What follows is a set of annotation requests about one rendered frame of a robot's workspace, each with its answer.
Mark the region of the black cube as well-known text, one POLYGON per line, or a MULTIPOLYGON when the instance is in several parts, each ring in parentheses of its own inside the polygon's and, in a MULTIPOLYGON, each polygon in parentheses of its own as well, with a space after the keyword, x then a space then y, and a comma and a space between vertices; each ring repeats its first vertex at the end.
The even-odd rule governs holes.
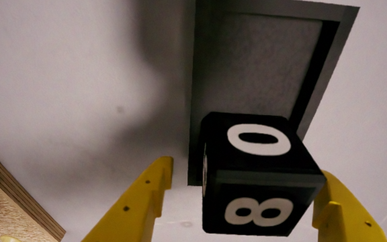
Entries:
POLYGON ((202 230, 289 237, 327 178, 286 118, 208 115, 202 230))

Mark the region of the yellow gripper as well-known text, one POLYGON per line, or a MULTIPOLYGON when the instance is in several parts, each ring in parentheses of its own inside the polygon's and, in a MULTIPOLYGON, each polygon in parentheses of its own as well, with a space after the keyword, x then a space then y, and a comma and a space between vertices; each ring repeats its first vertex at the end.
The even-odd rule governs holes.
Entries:
MULTIPOLYGON (((173 157, 150 164, 81 242, 151 242, 161 218, 165 190, 171 189, 173 157)), ((326 183, 313 202, 312 227, 318 242, 387 242, 386 235, 352 192, 321 169, 326 183)))

